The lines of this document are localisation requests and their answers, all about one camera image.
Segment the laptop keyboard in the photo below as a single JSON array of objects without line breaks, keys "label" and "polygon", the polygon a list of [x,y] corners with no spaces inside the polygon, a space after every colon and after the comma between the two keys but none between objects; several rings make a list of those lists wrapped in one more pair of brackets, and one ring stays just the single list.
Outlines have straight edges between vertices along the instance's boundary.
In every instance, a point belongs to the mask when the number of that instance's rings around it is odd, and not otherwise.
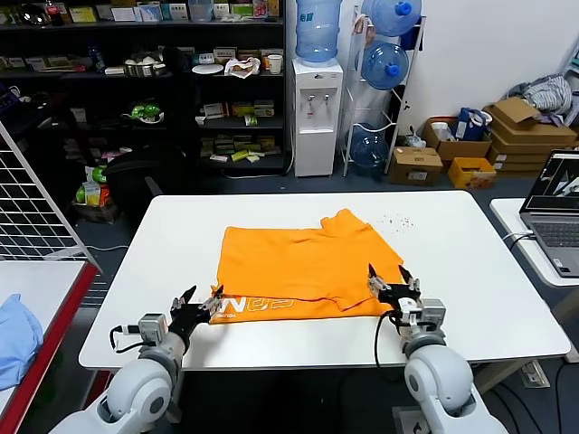
[{"label": "laptop keyboard", "polygon": [[533,227],[548,247],[579,247],[577,223],[533,223]]}]

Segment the wire grid panel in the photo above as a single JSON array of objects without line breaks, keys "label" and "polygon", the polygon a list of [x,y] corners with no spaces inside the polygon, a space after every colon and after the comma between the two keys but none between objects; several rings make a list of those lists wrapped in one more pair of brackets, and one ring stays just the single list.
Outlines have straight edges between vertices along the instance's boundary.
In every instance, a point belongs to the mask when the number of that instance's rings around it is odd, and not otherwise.
[{"label": "wire grid panel", "polygon": [[100,271],[83,301],[100,306],[108,282],[0,122],[0,260],[85,260]]}]

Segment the water jug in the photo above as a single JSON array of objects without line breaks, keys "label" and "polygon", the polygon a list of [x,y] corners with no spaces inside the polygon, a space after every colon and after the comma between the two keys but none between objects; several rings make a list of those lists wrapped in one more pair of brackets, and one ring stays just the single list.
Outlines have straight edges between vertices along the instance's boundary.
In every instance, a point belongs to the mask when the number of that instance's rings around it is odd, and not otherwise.
[{"label": "water jug", "polygon": [[[375,129],[370,124],[360,124],[366,129]],[[350,156],[358,167],[376,169],[384,166],[388,145],[383,139],[384,133],[370,133],[358,125],[354,126]]]},{"label": "water jug", "polygon": [[398,45],[374,41],[364,50],[362,78],[373,88],[392,89],[403,82],[407,73],[408,56]]},{"label": "water jug", "polygon": [[307,62],[329,61],[337,54],[341,0],[298,0],[296,54]]},{"label": "water jug", "polygon": [[408,33],[422,11],[422,0],[364,0],[362,14],[372,20],[378,34],[401,36]]}]

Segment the laptop screen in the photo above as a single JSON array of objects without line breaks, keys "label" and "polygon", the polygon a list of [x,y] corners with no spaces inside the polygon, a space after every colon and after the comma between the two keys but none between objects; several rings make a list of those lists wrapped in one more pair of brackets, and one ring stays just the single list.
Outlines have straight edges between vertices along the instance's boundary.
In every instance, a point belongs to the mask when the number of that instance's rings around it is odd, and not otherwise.
[{"label": "laptop screen", "polygon": [[521,212],[579,212],[579,152],[551,153]]}]

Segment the red table edge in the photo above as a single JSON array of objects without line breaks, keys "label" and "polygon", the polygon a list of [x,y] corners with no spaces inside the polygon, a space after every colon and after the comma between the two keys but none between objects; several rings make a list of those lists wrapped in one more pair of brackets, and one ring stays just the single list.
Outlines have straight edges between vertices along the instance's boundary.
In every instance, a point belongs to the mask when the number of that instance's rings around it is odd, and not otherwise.
[{"label": "red table edge", "polygon": [[5,407],[4,416],[0,419],[0,432],[2,434],[15,434],[20,428],[20,424],[36,391],[40,387],[52,358],[56,354],[56,350],[58,350],[64,334],[71,325],[72,319],[81,306],[81,302],[96,274],[96,267],[86,263],[72,284],[71,290],[59,309],[59,313],[53,319],[51,326],[44,335],[43,346],[36,355],[34,363],[28,369],[22,383],[16,387],[12,399]]}]

